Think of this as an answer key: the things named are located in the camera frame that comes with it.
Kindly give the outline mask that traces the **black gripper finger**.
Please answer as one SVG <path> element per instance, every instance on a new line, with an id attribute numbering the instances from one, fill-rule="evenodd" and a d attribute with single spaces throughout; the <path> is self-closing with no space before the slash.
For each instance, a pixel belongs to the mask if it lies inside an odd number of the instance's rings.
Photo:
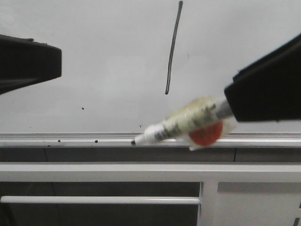
<path id="1" fill-rule="evenodd" d="M 62 50 L 32 38 L 0 36 L 0 93 L 62 75 Z"/>
<path id="2" fill-rule="evenodd" d="M 239 122 L 299 120 L 301 37 L 239 71 L 224 94 Z"/>

